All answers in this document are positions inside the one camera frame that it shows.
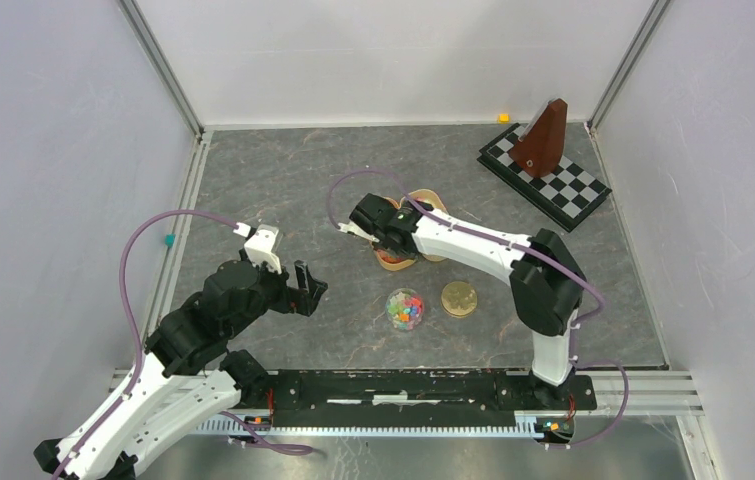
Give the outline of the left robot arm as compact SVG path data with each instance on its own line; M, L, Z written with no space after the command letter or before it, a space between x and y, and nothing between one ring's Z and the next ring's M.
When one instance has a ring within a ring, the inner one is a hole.
M99 409L61 439L42 441L34 457L54 479L131 479L182 436L238 403L267 399L269 375L246 350L228 344L269 311L312 315L326 282L296 261L286 270L247 259L228 261L148 337L134 366Z

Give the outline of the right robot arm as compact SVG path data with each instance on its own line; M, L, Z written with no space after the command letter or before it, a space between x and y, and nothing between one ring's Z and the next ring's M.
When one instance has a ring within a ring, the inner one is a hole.
M365 195L348 222L337 227L398 258L445 258L504 282L518 319L532 332L533 400L555 408L570 396L575 372L571 330L585 276L557 234L546 229L534 236L500 232L429 204L405 200L394 205L375 194Z

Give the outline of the clear plastic round jar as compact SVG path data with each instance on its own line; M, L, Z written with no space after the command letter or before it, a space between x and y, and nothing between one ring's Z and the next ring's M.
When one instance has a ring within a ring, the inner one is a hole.
M411 331L423 318L423 297L409 288L396 289L387 297L385 312L396 329Z

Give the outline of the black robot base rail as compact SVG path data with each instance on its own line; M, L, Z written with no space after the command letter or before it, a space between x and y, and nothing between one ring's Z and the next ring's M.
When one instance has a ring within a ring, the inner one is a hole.
M509 427L517 412L556 416L598 406L592 379L552 387L508 369L279 370L237 408L266 410L275 427Z

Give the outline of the gold tin of star candies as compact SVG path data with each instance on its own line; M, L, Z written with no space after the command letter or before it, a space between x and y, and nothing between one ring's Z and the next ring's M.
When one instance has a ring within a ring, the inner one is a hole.
M416 202L422 205L429 205L429 206L432 206L435 210L440 210L443 212L447 211L447 208L444 205L441 198L439 197L439 195L430 189L415 190L411 193L411 196ZM446 257L419 253L414 258L405 259L401 261L399 263L399 267L400 269L408 268L421 259L438 263L438 262L445 261Z

